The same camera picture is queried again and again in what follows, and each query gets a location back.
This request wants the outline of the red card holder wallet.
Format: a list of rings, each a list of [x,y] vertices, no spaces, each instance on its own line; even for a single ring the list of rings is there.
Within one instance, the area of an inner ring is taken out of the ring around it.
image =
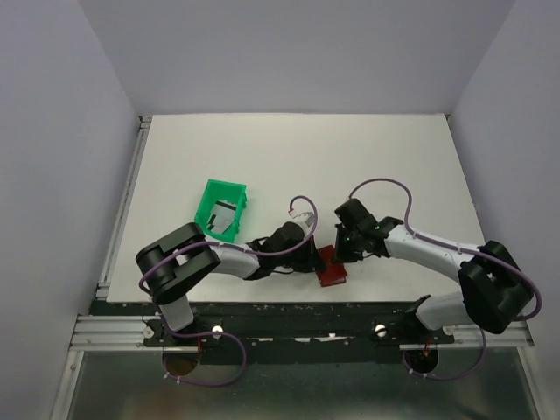
[[[347,281],[347,271],[344,264],[333,261],[333,245],[319,248],[318,256],[322,264],[316,269],[315,273],[322,288],[344,284]]]

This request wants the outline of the green plastic card tray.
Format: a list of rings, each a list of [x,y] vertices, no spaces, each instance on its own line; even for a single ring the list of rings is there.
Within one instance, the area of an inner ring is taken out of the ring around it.
[[[207,235],[219,241],[234,242],[247,205],[246,188],[244,184],[209,179],[194,221]]]

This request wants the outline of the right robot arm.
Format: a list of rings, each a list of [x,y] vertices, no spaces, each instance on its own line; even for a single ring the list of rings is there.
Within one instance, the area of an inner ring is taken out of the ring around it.
[[[402,220],[377,220],[352,198],[335,209],[339,219],[333,260],[355,263],[367,255],[414,263],[457,283],[460,290],[420,297],[404,314],[402,331],[415,343],[445,326],[474,324],[503,333],[517,320],[536,292],[524,279],[507,248],[497,241],[468,248],[413,234]]]

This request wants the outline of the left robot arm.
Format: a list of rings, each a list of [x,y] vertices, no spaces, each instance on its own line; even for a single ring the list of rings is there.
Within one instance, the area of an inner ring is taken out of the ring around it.
[[[243,245],[220,244],[191,222],[141,249],[136,265],[144,290],[166,321],[164,336],[176,346],[193,338],[194,315],[187,293],[212,273],[254,281],[277,268],[296,273],[324,270],[310,232],[303,222],[287,221],[270,236]]]

